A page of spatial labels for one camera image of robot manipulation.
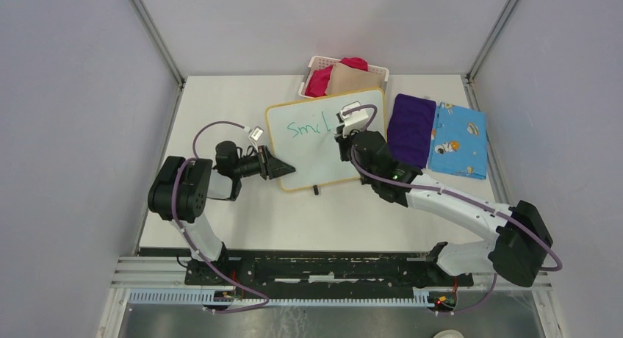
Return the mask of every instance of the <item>white table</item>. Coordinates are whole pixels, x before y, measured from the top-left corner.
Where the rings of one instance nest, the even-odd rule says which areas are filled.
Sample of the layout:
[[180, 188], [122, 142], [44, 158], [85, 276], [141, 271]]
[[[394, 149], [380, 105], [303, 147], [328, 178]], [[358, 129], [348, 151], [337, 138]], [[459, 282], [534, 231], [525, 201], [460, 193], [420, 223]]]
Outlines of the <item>white table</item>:
[[[212, 121], [230, 120], [265, 128], [266, 107], [299, 100], [302, 76], [191, 76], [187, 80], [166, 155], [192, 156], [196, 132]], [[388, 111], [395, 96], [428, 96], [467, 107], [459, 75], [393, 75], [386, 89]], [[270, 145], [267, 134], [263, 144]], [[213, 158], [215, 146], [232, 140], [244, 147], [246, 134], [233, 126], [214, 126], [198, 141], [201, 157]], [[441, 173], [435, 179], [480, 198], [493, 200], [489, 180]], [[381, 200], [358, 181], [286, 193], [276, 180], [259, 176], [242, 180], [236, 202], [208, 201], [206, 215], [228, 248], [320, 251], [429, 251], [440, 241], [479, 238], [427, 212]], [[141, 247], [186, 247], [177, 231], [158, 215], [147, 217]]]

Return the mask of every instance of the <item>folded purple towel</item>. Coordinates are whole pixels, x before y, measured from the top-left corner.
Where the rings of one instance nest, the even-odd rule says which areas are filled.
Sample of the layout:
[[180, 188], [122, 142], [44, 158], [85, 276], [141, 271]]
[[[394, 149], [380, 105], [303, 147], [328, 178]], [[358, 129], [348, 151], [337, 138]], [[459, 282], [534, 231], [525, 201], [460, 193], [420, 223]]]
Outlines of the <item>folded purple towel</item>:
[[392, 157], [414, 167], [426, 167], [435, 108], [435, 102], [428, 99], [405, 94], [396, 96], [387, 126], [387, 144]]

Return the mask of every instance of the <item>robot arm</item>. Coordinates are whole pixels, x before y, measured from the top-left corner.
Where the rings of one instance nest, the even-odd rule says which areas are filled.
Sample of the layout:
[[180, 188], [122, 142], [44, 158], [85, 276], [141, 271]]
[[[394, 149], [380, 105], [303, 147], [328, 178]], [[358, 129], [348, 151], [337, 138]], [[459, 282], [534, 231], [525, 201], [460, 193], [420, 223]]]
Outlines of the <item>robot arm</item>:
[[460, 245], [439, 243], [428, 260], [451, 276], [497, 272], [511, 283], [531, 286], [547, 252], [515, 223], [551, 247], [552, 238], [539, 211], [524, 201], [512, 207], [480, 200], [393, 159], [383, 136], [365, 131], [371, 118], [361, 108], [356, 102], [338, 113], [341, 125], [335, 140], [342, 161], [355, 165], [362, 184], [369, 184], [385, 201], [434, 213], [483, 239]]
[[[257, 146], [254, 151], [254, 154], [242, 157], [235, 143], [225, 141], [216, 147], [214, 168], [210, 159], [200, 158], [189, 165], [181, 176], [177, 190], [179, 222], [173, 219], [171, 213], [171, 197], [176, 174], [186, 159], [168, 157], [149, 190], [149, 210], [158, 213], [178, 231], [187, 232], [184, 238], [191, 249], [198, 249], [210, 261], [224, 262], [226, 247], [206, 218], [206, 199], [235, 201], [242, 189], [243, 177], [259, 174], [264, 180], [270, 180], [295, 172], [294, 167], [275, 158], [267, 146]], [[193, 259], [202, 261], [196, 251], [191, 254]]]

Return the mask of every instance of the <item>plastic basket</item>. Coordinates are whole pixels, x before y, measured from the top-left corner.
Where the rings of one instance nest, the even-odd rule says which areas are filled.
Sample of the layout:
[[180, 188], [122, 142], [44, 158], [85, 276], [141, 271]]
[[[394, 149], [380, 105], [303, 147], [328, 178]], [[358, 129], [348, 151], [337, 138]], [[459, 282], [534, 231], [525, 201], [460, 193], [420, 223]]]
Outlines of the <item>plastic basket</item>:
[[[300, 83], [298, 95], [303, 98], [314, 98], [305, 95], [305, 91], [307, 90], [307, 85], [309, 84], [309, 79], [312, 77], [312, 73], [314, 73], [314, 71], [316, 70], [320, 70], [322, 68], [334, 65], [339, 61], [340, 59], [334, 59], [333, 57], [319, 57], [317, 55], [315, 57], [312, 57], [311, 60], [309, 60], [309, 65], [307, 65], [307, 74], [303, 77], [303, 81]], [[389, 69], [382, 68], [381, 66], [368, 65], [368, 72], [376, 73], [377, 75], [384, 78], [382, 88], [383, 91], [385, 91], [385, 89], [387, 88], [387, 80], [389, 79]]]

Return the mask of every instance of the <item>red cloth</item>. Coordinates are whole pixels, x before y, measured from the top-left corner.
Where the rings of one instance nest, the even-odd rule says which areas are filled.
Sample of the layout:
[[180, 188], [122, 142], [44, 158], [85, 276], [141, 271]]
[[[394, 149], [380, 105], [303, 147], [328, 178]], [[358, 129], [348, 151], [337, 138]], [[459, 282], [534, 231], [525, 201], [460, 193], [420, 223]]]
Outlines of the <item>red cloth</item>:
[[[368, 71], [368, 63], [360, 57], [345, 57], [340, 62], [358, 70]], [[333, 65], [314, 71], [309, 79], [305, 95], [314, 98], [326, 96], [325, 91], [329, 86], [331, 70], [333, 70]]]

